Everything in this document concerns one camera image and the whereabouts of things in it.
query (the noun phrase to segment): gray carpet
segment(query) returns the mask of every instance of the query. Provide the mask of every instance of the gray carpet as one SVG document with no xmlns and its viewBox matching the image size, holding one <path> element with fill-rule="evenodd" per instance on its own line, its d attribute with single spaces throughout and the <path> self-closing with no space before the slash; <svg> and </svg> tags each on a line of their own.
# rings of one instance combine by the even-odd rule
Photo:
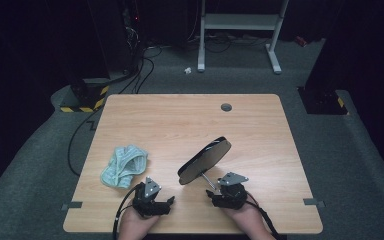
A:
<svg viewBox="0 0 384 240">
<path fill-rule="evenodd" d="M 308 115 L 297 87 L 303 86 L 323 45 L 305 48 L 279 42 L 276 54 L 283 73 L 275 75 L 263 45 L 232 45 L 222 53 L 207 51 L 205 73 L 196 72 L 197 51 L 148 50 L 155 68 L 139 94 L 145 93 L 274 93 L 280 96 L 304 170 L 318 200 L 324 230 L 288 239 L 384 239 L 384 163 L 361 122 L 352 99 L 338 91 L 350 114 Z M 222 50 L 225 45 L 209 44 Z M 192 68 L 191 74 L 184 69 Z M 150 71 L 145 61 L 142 79 Z M 117 94 L 129 80 L 110 86 Z M 124 94 L 132 93 L 132 86 Z M 50 101 L 55 113 L 26 141 L 0 179 L 0 239 L 111 239 L 111 234 L 73 234 L 62 226 L 64 203 L 71 201 L 78 177 L 69 169 L 71 136 L 88 113 L 62 113 L 59 103 L 68 87 Z M 90 120 L 99 122 L 100 112 Z M 94 131 L 90 123 L 75 135 L 70 158 L 80 171 Z M 161 236 L 147 239 L 210 239 L 215 236 Z M 230 239 L 245 239 L 232 236 Z"/>
</svg>

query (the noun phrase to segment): white metal frame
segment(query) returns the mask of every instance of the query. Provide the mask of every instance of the white metal frame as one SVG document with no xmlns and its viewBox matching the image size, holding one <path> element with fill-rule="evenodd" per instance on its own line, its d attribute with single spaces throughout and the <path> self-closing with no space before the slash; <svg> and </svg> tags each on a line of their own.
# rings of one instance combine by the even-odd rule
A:
<svg viewBox="0 0 384 240">
<path fill-rule="evenodd" d="M 282 73 L 274 48 L 285 17 L 289 0 L 283 0 L 279 14 L 206 14 L 205 0 L 202 0 L 201 31 L 198 53 L 198 72 L 205 71 L 205 30 L 206 29 L 239 29 L 239 30 L 271 30 L 271 43 L 266 44 L 266 50 L 276 74 Z"/>
</svg>

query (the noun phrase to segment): black cable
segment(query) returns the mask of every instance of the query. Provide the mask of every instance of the black cable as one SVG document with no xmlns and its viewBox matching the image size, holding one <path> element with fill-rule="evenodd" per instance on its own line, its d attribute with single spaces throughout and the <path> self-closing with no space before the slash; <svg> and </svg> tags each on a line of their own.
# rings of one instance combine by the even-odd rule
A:
<svg viewBox="0 0 384 240">
<path fill-rule="evenodd" d="M 134 188 L 130 189 L 130 191 L 124 196 L 123 201 L 120 204 L 120 207 L 118 207 L 117 213 L 115 214 L 114 218 L 114 225 L 113 225 L 113 239 L 117 240 L 117 227 L 118 227 L 118 221 L 120 220 L 121 212 L 123 212 L 126 208 L 130 207 L 127 206 L 126 208 L 123 208 L 124 203 L 126 202 L 127 198 L 132 194 L 132 192 L 136 191 L 140 185 L 137 184 Z"/>
<path fill-rule="evenodd" d="M 220 39 L 220 38 L 216 38 L 215 40 L 227 40 L 227 41 L 221 41 L 221 42 L 215 42 L 214 40 L 213 41 L 210 41 L 210 42 L 212 42 L 212 43 L 214 43 L 214 44 L 228 44 L 227 45 L 227 47 L 225 48 L 225 49 L 223 49 L 223 50 L 220 50 L 220 51 L 215 51 L 215 50 L 212 50 L 212 49 L 210 49 L 207 45 L 208 44 L 205 44 L 205 50 L 207 50 L 207 51 L 209 51 L 209 52 L 212 52 L 212 53 L 222 53 L 222 52 L 225 52 L 225 51 L 227 51 L 229 48 L 230 48 L 230 46 L 232 45 L 232 41 L 230 41 L 230 39 L 226 36 L 226 38 L 225 39 Z"/>
<path fill-rule="evenodd" d="M 83 126 L 83 124 L 85 124 L 93 115 L 95 115 L 97 112 L 99 112 L 102 108 L 103 108 L 103 106 L 101 106 L 97 111 L 93 112 L 85 120 L 83 120 L 83 122 L 81 124 L 79 124 L 79 126 L 76 128 L 73 135 L 71 136 L 70 143 L 68 144 L 68 149 L 67 149 L 67 162 L 68 162 L 68 167 L 70 168 L 71 172 L 74 173 L 74 175 L 76 175 L 76 176 L 80 177 L 80 173 L 78 173 L 74 170 L 73 166 L 71 165 L 71 158 L 70 158 L 71 145 L 73 144 L 74 137 L 76 136 L 80 127 Z"/>
<path fill-rule="evenodd" d="M 128 75 L 126 76 L 123 76 L 123 77 L 119 77 L 119 78 L 116 78 L 116 79 L 113 79 L 113 80 L 110 80 L 108 82 L 103 82 L 103 83 L 87 83 L 86 85 L 87 86 L 90 86 L 90 87 L 106 87 L 106 86 L 109 86 L 109 85 L 112 85 L 114 83 L 119 83 L 119 82 L 123 82 L 129 78 L 131 78 L 133 75 L 135 75 L 136 73 L 138 72 L 138 69 L 136 68 L 134 71 L 130 72 Z"/>
<path fill-rule="evenodd" d="M 255 202 L 255 204 L 257 205 L 257 207 L 260 207 L 260 205 L 258 204 L 257 200 L 255 200 L 254 196 L 252 196 L 251 193 L 249 193 L 248 191 L 246 191 L 246 194 L 252 198 L 252 200 Z"/>
<path fill-rule="evenodd" d="M 143 83 L 146 81 L 146 79 L 149 77 L 149 75 L 151 75 L 151 73 L 154 71 L 154 67 L 155 67 L 154 62 L 153 62 L 151 59 L 148 59 L 148 58 L 143 58 L 143 59 L 144 59 L 144 60 L 148 60 L 148 61 L 152 64 L 152 68 L 151 68 L 151 70 L 149 71 L 149 73 L 145 76 L 145 78 L 142 80 L 142 82 L 139 84 L 139 87 L 138 87 L 138 89 L 136 90 L 136 94 L 139 93 L 139 90 L 140 90 L 140 88 L 142 87 Z"/>
<path fill-rule="evenodd" d="M 136 73 L 136 76 L 120 92 L 118 92 L 118 94 L 122 94 L 124 90 L 126 90 L 130 86 L 130 84 L 132 84 L 140 76 L 140 73 L 142 72 L 142 68 L 143 68 L 143 61 L 142 61 L 141 67 L 139 68 L 139 71 Z"/>
<path fill-rule="evenodd" d="M 152 56 L 146 56 L 146 58 L 154 58 L 154 57 L 157 57 L 157 56 L 159 56 L 159 55 L 163 52 L 163 49 L 162 49 L 161 46 L 148 47 L 147 49 L 145 49 L 145 52 L 148 51 L 148 50 L 151 50 L 151 49 L 155 49 L 155 48 L 158 48 L 160 51 L 159 51 L 157 54 L 155 54 L 155 55 L 152 55 Z"/>
<path fill-rule="evenodd" d="M 261 38 L 256 38 L 256 39 L 249 39 L 249 40 L 252 40 L 252 42 L 250 41 L 249 43 L 241 43 L 241 42 L 232 41 L 232 45 L 234 45 L 234 46 L 244 46 L 244 47 L 257 46 L 257 45 L 261 45 L 261 44 L 266 43 L 269 39 L 266 38 L 266 39 L 263 40 Z"/>
<path fill-rule="evenodd" d="M 140 66 L 139 74 L 137 75 L 138 77 L 137 77 L 135 86 L 132 88 L 132 91 L 131 91 L 132 94 L 133 94 L 133 93 L 136 93 L 136 88 L 137 88 L 137 86 L 138 86 L 138 84 L 139 84 L 139 82 L 140 82 L 140 73 L 142 73 L 143 66 L 144 66 L 144 64 L 145 64 L 144 61 L 143 61 L 143 57 L 141 58 L 141 60 L 142 60 L 142 64 L 141 64 L 141 66 Z"/>
</svg>

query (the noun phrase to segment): light blue cloth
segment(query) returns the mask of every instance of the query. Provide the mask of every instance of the light blue cloth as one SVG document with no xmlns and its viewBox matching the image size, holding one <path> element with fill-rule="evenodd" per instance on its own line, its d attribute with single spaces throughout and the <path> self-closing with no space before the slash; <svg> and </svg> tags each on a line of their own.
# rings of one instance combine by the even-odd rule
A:
<svg viewBox="0 0 384 240">
<path fill-rule="evenodd" d="M 135 145 L 116 147 L 108 163 L 101 173 L 101 182 L 109 187 L 128 189 L 133 175 L 145 171 L 148 153 Z"/>
</svg>

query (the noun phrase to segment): hand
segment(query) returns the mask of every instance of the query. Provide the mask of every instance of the hand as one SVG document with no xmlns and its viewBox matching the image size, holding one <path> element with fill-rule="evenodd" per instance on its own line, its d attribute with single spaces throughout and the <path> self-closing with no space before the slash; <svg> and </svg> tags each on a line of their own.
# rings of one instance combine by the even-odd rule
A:
<svg viewBox="0 0 384 240">
<path fill-rule="evenodd" d="M 248 202 L 255 203 L 249 195 Z M 221 208 L 222 211 L 235 221 L 236 225 L 252 240 L 268 240 L 274 237 L 264 227 L 261 213 L 252 205 L 245 203 L 241 209 Z"/>
<path fill-rule="evenodd" d="M 118 240 L 141 240 L 148 231 L 158 222 L 160 216 L 143 218 L 133 207 L 125 210 L 120 219 Z"/>
</svg>

